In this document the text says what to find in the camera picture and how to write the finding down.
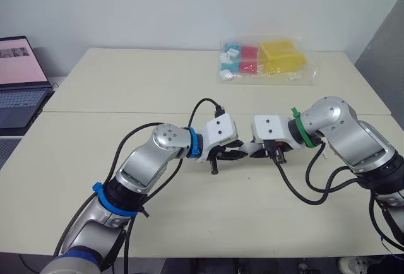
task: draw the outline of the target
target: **laptop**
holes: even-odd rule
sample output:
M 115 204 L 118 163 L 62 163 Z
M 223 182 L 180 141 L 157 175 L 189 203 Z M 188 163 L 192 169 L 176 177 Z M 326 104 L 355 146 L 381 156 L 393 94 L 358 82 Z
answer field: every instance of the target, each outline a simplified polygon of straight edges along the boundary
M 0 39 L 0 129 L 27 126 L 51 92 L 27 38 Z

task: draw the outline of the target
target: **blue ring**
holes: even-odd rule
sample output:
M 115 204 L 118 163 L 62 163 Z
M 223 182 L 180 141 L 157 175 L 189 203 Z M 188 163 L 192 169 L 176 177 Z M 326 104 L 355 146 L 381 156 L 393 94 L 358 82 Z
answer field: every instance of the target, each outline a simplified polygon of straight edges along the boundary
M 120 216 L 128 216 L 128 217 L 137 216 L 138 212 L 136 212 L 136 211 L 130 212 L 130 211 L 121 210 L 121 209 L 114 207 L 112 204 L 110 204 L 104 195 L 104 191 L 102 190 L 101 182 L 96 182 L 93 186 L 93 190 L 94 190 L 94 192 L 97 193 L 98 198 L 101 201 L 102 205 L 105 207 L 105 209 L 112 212 L 113 214 L 120 215 Z
M 63 255 L 56 257 L 55 259 L 65 258 L 65 257 L 75 257 L 75 258 L 85 259 L 85 260 L 88 260 L 89 262 L 92 262 L 94 265 L 96 265 L 98 268 L 100 268 L 100 265 L 97 262 L 97 260 L 95 259 L 95 257 L 89 252 L 71 250 L 71 251 L 68 251 L 67 253 L 64 253 Z
M 191 154 L 188 158 L 194 158 L 198 157 L 201 155 L 200 150 L 198 149 L 198 137 L 196 136 L 196 132 L 193 128 L 188 127 L 189 132 L 191 133 L 192 137 L 192 148 L 191 148 Z

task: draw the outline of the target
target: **gray wall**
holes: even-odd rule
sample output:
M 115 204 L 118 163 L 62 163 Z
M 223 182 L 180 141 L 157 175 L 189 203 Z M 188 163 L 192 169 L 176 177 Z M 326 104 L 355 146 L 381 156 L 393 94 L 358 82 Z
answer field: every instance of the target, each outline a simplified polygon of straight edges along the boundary
M 48 76 L 89 47 L 218 49 L 289 35 L 355 61 L 396 0 L 0 0 L 0 37 L 27 35 Z
M 404 129 L 404 0 L 397 0 L 355 65 Z

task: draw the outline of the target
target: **laptop screen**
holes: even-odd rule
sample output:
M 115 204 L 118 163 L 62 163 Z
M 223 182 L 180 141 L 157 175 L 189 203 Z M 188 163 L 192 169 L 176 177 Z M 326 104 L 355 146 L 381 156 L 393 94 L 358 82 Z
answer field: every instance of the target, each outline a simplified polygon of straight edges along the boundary
M 14 85 L 46 84 L 26 37 L 0 39 L 0 88 Z

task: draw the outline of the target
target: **red block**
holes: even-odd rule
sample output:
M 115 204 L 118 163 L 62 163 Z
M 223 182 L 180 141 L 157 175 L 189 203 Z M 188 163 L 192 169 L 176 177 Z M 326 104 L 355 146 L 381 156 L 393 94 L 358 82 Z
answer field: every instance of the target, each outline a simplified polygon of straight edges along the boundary
M 240 73 L 257 73 L 257 53 L 258 48 L 256 47 L 242 46 L 239 65 Z
M 240 73 L 256 74 L 257 62 L 256 61 L 241 61 L 239 65 Z
M 241 47 L 241 61 L 243 61 L 243 59 L 244 60 L 254 59 L 256 61 L 257 53 L 258 53 L 258 48 L 248 47 L 246 45 L 243 45 Z

